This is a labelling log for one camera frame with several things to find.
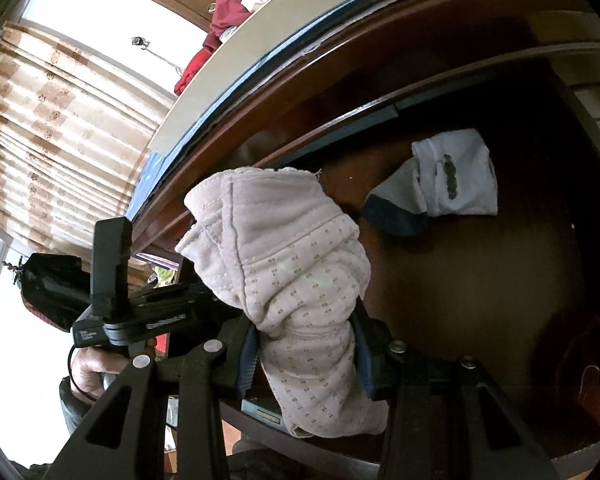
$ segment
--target person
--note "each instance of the person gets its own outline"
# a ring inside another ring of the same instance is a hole
[[[155,356],[155,339],[147,342],[144,353]],[[73,433],[94,404],[105,391],[103,374],[119,374],[128,364],[129,359],[101,348],[80,348],[75,353],[71,365],[74,382],[67,376],[60,382],[59,394],[69,433]],[[245,449],[227,457],[231,480],[328,480],[311,468],[301,465],[272,449],[254,447],[247,441]],[[12,462],[24,480],[42,480],[50,464],[32,465],[25,468]],[[165,480],[173,480],[174,474],[165,473]]]

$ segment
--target white wall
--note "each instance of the white wall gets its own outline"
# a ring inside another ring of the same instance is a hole
[[[184,69],[206,36],[151,0],[30,0],[22,19],[73,38],[169,92],[180,76],[165,62],[131,45],[131,38],[146,38],[151,50]]]
[[[20,253],[9,250],[17,264]],[[27,311],[13,275],[0,274],[0,446],[22,465],[52,462],[68,439],[58,384],[67,375],[70,334]]]

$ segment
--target curtain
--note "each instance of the curtain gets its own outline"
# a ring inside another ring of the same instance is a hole
[[[147,144],[172,104],[96,55],[7,24],[0,38],[0,227],[35,251],[88,263],[94,224],[124,215]]]

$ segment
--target human hand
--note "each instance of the human hand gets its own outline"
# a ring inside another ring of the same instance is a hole
[[[146,343],[143,353],[155,358],[156,344],[155,338],[150,339]],[[71,382],[71,393],[82,402],[93,404],[94,401],[89,397],[85,397],[79,389],[94,399],[99,399],[104,393],[102,374],[117,375],[126,367],[128,362],[128,358],[102,348],[78,349],[71,363],[71,374],[74,378]]]

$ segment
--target metal screw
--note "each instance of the metal screw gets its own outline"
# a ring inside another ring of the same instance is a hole
[[[477,367],[477,364],[475,363],[475,359],[473,357],[471,357],[470,355],[463,355],[460,358],[460,364],[467,370],[474,370],[474,368]]]
[[[133,363],[136,368],[146,368],[151,362],[151,358],[148,355],[140,354],[134,357]]]
[[[399,339],[394,339],[389,342],[388,348],[394,354],[404,354],[407,351],[407,343]]]
[[[210,354],[213,354],[214,352],[218,352],[222,349],[222,341],[220,341],[219,339],[210,339],[205,343],[203,348],[205,349],[205,351],[209,352]]]

